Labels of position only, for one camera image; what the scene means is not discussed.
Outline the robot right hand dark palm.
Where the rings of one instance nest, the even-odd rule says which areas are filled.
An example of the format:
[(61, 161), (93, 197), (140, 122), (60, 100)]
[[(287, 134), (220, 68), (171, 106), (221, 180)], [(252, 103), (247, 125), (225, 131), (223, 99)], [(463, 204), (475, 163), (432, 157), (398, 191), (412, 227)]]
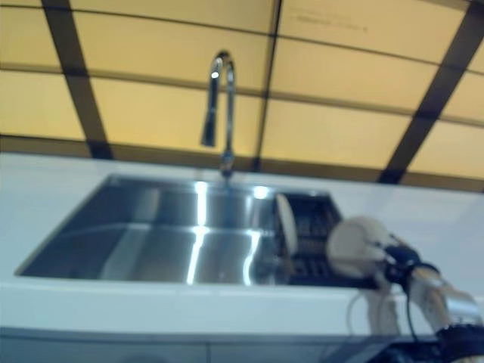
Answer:
[(389, 243), (381, 249), (385, 254), (385, 277), (394, 284), (404, 284), (413, 269), (422, 263), (419, 253), (394, 234), (389, 235)]

